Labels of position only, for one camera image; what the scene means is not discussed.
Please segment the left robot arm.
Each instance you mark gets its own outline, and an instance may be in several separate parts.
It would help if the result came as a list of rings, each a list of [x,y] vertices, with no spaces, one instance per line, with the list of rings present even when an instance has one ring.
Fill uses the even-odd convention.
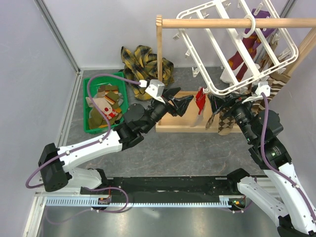
[[[45,190],[54,192],[68,184],[77,184],[104,194],[108,190],[104,172],[101,169],[78,171],[77,167],[97,157],[136,146],[166,114],[183,116],[194,96],[177,98],[180,90],[179,87],[165,89],[163,101],[153,99],[147,108],[139,103],[130,105],[123,114],[123,122],[100,136],[64,147],[47,144],[38,162]]]

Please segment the beige brown argyle sock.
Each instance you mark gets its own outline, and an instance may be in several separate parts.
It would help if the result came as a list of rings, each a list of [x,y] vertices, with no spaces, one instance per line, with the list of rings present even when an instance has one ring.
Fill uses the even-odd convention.
[[[229,108],[223,108],[219,113],[218,134],[222,136],[230,134],[236,122],[233,117],[225,117],[228,110]]]
[[[208,119],[206,125],[205,125],[205,129],[206,130],[208,130],[211,127],[211,125],[214,122],[214,118],[215,118],[215,114],[212,114],[211,117]]]

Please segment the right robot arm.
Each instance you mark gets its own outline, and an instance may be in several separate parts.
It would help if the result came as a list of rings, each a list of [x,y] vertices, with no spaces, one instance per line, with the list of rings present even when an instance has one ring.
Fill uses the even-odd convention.
[[[250,156],[271,180],[280,199],[269,194],[242,168],[227,176],[227,191],[241,193],[255,203],[274,222],[281,237],[314,237],[316,208],[299,181],[286,147],[277,137],[283,126],[279,115],[269,109],[267,97],[263,97],[265,108],[257,114],[252,111],[249,95],[208,98],[214,114],[224,112],[225,118],[235,120],[251,146]]]

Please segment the red white snowman sock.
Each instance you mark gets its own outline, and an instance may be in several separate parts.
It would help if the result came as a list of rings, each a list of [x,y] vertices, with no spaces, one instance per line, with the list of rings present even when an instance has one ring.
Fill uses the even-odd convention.
[[[190,127],[195,127],[199,125],[203,120],[203,113],[204,113],[205,103],[206,103],[206,94],[204,93],[203,87],[200,87],[198,89],[198,92],[195,96],[195,103],[198,108],[198,114],[196,116],[195,121],[190,125]]]

